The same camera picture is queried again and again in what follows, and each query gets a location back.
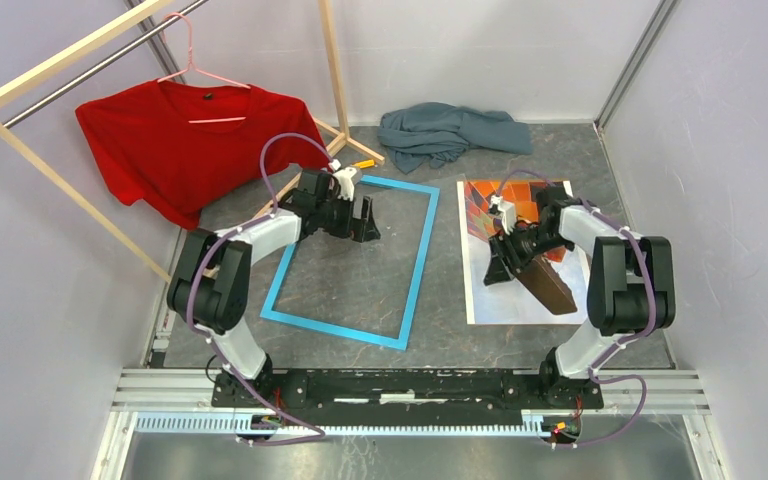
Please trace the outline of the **grey-blue crumpled cloth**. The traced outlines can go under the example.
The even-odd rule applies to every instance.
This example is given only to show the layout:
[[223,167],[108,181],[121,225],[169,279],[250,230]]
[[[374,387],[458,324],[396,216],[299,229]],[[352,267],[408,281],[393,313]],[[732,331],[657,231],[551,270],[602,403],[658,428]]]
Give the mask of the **grey-blue crumpled cloth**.
[[504,111],[482,111],[426,102],[384,114],[377,129],[379,143],[404,174],[426,164],[439,169],[470,149],[530,155],[530,127]]

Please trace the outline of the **hot-air balloon photo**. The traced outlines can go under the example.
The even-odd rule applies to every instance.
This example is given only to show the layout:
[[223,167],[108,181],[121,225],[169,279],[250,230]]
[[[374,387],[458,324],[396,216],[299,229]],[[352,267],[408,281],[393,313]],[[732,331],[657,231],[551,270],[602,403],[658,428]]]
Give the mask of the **hot-air balloon photo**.
[[545,254],[545,264],[553,279],[561,280],[572,294],[573,309],[555,314],[543,306],[519,281],[492,286],[483,284],[490,262],[489,237],[495,232],[487,213],[488,197],[499,186],[498,180],[460,180],[457,182],[458,216],[466,302],[470,325],[573,325],[586,319],[586,287],[590,265],[580,248],[556,248]]

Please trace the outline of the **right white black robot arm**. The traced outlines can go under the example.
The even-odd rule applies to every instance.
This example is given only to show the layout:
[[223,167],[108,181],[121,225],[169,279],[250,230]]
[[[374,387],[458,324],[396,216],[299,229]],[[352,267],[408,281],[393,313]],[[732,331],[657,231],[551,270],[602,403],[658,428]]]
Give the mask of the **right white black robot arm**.
[[541,362],[534,396],[551,408],[601,405],[597,373],[620,350],[672,325],[676,315],[670,242],[614,223],[590,202],[563,187],[538,190],[538,219],[526,222],[500,192],[487,198],[496,230],[483,282],[517,281],[554,314],[572,299],[546,265],[549,251],[582,250],[591,260],[587,318]]

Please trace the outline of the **yellow handled screwdriver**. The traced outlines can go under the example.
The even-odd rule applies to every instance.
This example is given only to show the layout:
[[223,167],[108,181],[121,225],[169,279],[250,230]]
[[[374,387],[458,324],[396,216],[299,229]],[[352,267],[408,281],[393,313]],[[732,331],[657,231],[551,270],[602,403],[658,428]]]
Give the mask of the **yellow handled screwdriver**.
[[358,169],[366,169],[366,168],[373,168],[376,165],[377,165],[377,162],[374,159],[366,159],[366,160],[353,163],[352,167],[355,167]]

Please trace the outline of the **blue picture frame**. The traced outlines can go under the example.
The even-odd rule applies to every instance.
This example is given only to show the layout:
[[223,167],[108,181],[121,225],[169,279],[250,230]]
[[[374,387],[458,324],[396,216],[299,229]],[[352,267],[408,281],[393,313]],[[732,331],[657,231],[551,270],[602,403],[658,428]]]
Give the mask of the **blue picture frame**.
[[361,184],[384,189],[403,190],[428,196],[428,204],[424,217],[424,225],[420,236],[416,259],[413,266],[411,282],[406,297],[405,310],[396,337],[387,337],[346,326],[326,323],[297,315],[283,313],[275,309],[275,305],[296,251],[296,245],[286,247],[275,272],[272,284],[267,292],[260,316],[262,319],[311,330],[318,333],[341,337],[353,341],[377,345],[390,349],[404,351],[407,349],[414,315],[422,283],[423,271],[426,265],[428,249],[433,232],[433,224],[439,205],[440,189],[422,184],[368,175],[360,180]]

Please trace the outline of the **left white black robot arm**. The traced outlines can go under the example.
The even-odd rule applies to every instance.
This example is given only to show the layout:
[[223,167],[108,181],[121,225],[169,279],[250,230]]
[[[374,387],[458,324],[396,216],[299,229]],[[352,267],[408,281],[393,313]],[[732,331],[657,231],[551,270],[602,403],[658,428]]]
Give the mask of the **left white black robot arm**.
[[371,198],[355,204],[362,177],[356,167],[304,170],[268,213],[221,232],[196,229],[185,238],[167,306],[205,338],[250,407],[266,405],[274,394],[272,361],[244,319],[251,269],[318,231],[359,243],[380,239]]

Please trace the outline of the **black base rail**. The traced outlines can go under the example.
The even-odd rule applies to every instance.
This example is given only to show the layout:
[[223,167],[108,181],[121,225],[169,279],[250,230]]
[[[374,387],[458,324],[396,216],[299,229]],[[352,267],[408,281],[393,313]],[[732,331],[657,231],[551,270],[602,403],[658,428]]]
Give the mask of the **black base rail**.
[[308,424],[489,425],[525,410],[600,409],[590,380],[515,369],[288,369],[254,388]]

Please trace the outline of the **red t-shirt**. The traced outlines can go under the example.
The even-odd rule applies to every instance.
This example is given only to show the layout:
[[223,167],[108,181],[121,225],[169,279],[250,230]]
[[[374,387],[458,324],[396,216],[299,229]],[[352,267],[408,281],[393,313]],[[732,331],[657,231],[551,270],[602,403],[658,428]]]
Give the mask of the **red t-shirt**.
[[187,230],[204,207],[263,173],[329,163],[306,104],[257,86],[149,80],[75,116],[110,193]]

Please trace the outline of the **wooden clothes rack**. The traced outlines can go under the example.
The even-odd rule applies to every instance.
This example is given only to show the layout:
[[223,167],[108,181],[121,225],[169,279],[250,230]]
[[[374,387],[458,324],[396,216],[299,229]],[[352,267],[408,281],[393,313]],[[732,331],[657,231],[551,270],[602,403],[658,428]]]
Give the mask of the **wooden clothes rack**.
[[291,46],[313,58],[303,87],[325,84],[319,8],[310,1],[0,1],[0,118],[84,198],[78,205],[0,137],[0,267],[11,278],[34,261],[83,270],[94,252],[134,257],[129,237],[153,259],[165,255],[172,224],[151,208],[126,207],[107,190],[75,108],[157,77],[161,67],[139,36],[158,25],[174,40],[193,20],[200,61],[235,79],[289,92],[277,67]]

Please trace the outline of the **aluminium corner profile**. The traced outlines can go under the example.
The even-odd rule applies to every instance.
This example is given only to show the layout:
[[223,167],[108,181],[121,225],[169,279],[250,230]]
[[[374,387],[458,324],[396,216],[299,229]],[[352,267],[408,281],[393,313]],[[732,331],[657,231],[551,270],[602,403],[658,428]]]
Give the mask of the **aluminium corner profile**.
[[603,134],[605,128],[614,117],[626,93],[648,58],[649,53],[658,41],[679,4],[679,0],[660,0],[658,2],[643,33],[638,39],[598,116],[593,122],[599,135]]

